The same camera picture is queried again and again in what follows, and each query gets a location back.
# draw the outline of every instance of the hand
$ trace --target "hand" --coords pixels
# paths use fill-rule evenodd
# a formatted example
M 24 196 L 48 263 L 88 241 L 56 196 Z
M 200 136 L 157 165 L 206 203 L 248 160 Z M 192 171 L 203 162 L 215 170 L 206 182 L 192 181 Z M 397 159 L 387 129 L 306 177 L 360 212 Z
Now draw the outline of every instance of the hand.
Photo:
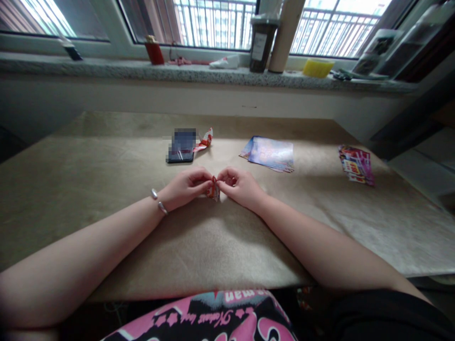
M 158 193 L 158 200 L 171 212 L 204 194 L 212 186 L 212 178 L 204 167 L 184 170 Z
M 249 210 L 258 211 L 267 195 L 250 172 L 234 167 L 223 169 L 217 177 L 221 192 Z

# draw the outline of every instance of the bottle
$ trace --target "bottle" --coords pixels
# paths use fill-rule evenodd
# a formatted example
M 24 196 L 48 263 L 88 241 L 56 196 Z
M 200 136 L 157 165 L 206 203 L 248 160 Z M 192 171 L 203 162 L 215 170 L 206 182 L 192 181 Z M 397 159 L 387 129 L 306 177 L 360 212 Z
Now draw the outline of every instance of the bottle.
M 304 4 L 305 0 L 287 0 L 284 2 L 281 11 L 281 24 L 276 33 L 275 44 L 270 57 L 269 72 L 284 72 Z
M 269 59 L 275 31 L 280 25 L 280 20 L 253 16 L 251 18 L 251 25 L 253 26 L 253 44 L 250 54 L 250 71 L 263 73 Z
M 145 45 L 152 65 L 163 65 L 163 54 L 161 53 L 160 45 L 156 41 L 155 36 L 146 36 L 146 40 L 147 42 Z
M 393 51 L 378 73 L 395 78 L 399 72 L 439 32 L 444 23 L 455 12 L 455 1 L 430 6 L 417 23 L 411 27 L 400 45 Z
M 352 72 L 368 76 L 383 60 L 383 56 L 394 41 L 402 34 L 401 31 L 380 29 L 376 32 Z
M 65 37 L 63 34 L 60 34 L 58 41 L 66 50 L 71 59 L 76 62 L 83 60 L 79 52 L 77 52 L 76 48 L 74 47 L 74 44 L 67 37 Z

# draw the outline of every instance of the phone screen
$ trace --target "phone screen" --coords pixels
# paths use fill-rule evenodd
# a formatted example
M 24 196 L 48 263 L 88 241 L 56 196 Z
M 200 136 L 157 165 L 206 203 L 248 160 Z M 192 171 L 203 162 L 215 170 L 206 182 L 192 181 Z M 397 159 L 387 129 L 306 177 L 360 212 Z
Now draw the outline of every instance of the phone screen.
M 192 162 L 196 129 L 176 129 L 166 158 L 167 163 Z

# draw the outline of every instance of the granite window sill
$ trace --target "granite window sill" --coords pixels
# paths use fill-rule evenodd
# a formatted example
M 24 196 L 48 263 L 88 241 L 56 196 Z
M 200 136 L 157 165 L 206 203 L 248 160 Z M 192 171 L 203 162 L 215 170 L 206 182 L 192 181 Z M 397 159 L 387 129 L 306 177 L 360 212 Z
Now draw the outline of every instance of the granite window sill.
M 331 76 L 317 79 L 301 72 L 251 73 L 248 68 L 211 70 L 205 65 L 160 65 L 149 61 L 86 58 L 74 62 L 66 56 L 0 53 L 0 72 L 33 75 L 95 77 L 128 80 L 231 84 L 272 88 L 410 93 L 417 84 L 398 81 L 337 81 Z

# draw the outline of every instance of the cardboard tube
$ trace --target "cardboard tube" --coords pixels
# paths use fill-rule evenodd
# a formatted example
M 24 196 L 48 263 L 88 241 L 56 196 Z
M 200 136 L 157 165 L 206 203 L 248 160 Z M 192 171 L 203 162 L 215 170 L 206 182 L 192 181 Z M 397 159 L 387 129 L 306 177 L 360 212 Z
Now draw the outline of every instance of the cardboard tube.
M 284 2 L 281 12 L 281 25 L 276 33 L 275 45 L 270 58 L 270 72 L 283 73 L 304 5 L 305 0 L 286 0 Z

